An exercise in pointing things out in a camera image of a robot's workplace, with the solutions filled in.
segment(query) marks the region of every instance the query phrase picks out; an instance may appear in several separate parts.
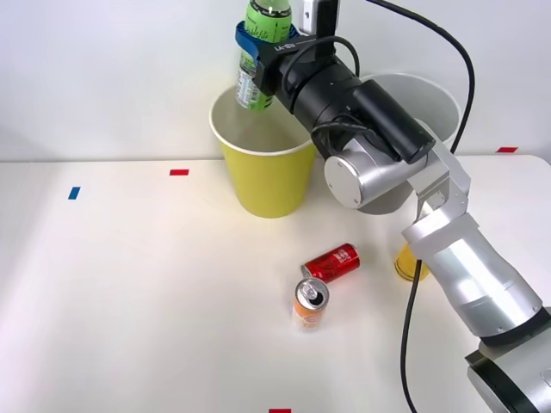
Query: green bottle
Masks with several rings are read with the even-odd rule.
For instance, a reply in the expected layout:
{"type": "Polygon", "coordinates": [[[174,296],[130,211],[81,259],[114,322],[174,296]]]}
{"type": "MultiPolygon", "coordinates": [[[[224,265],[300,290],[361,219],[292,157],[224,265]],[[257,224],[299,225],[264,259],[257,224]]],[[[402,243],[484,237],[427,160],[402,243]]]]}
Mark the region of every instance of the green bottle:
{"type": "MultiPolygon", "coordinates": [[[[289,36],[291,28],[289,0],[251,0],[245,17],[245,30],[257,39],[279,43],[289,36]]],[[[253,83],[257,67],[249,53],[241,52],[237,84],[237,99],[250,110],[264,110],[273,96],[267,97],[253,83]]]]}

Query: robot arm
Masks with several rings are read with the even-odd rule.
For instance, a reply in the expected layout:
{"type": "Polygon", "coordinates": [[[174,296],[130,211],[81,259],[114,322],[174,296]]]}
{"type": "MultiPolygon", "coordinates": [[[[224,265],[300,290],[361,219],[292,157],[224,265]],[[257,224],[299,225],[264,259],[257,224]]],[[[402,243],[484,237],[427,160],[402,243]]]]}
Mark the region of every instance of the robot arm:
{"type": "Polygon", "coordinates": [[[257,58],[256,85],[312,134],[345,207],[391,212],[415,190],[418,216],[403,234],[482,341],[467,358],[467,376],[495,412],[551,413],[549,312],[467,212],[470,178],[455,157],[379,84],[363,83],[336,57],[337,13],[338,0],[304,0],[301,29],[309,35],[276,45],[252,47],[238,30],[238,43],[257,58]]]}

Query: white table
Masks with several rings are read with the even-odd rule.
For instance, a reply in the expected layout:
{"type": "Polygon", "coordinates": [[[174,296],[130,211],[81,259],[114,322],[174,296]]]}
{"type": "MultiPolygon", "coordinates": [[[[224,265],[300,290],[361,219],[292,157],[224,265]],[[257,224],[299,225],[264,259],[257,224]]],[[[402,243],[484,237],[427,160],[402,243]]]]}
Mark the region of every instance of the white table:
{"type": "MultiPolygon", "coordinates": [[[[481,230],[551,303],[551,168],[461,162],[481,230]]],[[[393,258],[414,199],[348,211],[320,166],[305,205],[267,220],[241,208],[221,161],[0,164],[0,412],[406,412],[410,284],[393,258]],[[295,331],[299,265],[344,242],[361,270],[331,284],[320,331],[295,331]]],[[[432,277],[410,338],[419,412],[487,412],[463,360],[478,341],[432,277]]]]}

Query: blue tape marker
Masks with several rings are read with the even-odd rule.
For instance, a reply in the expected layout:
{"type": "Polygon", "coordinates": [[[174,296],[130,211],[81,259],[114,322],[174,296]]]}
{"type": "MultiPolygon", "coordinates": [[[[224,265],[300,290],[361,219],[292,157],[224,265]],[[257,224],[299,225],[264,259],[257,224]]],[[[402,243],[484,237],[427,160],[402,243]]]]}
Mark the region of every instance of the blue tape marker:
{"type": "Polygon", "coordinates": [[[69,194],[69,200],[75,200],[78,197],[80,192],[80,187],[72,187],[71,193],[69,194]]]}

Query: silver robot arm segment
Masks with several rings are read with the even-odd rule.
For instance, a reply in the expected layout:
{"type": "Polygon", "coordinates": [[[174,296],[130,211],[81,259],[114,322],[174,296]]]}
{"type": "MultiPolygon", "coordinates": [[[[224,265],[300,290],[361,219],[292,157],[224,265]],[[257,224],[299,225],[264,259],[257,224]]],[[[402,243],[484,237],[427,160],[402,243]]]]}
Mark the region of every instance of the silver robot arm segment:
{"type": "Polygon", "coordinates": [[[396,188],[415,190],[418,216],[403,235],[483,342],[467,358],[467,376],[494,412],[551,412],[548,311],[467,212],[470,178],[449,150],[437,141],[426,158],[395,163],[352,139],[326,160],[325,179],[345,207],[361,211],[396,188]]]}

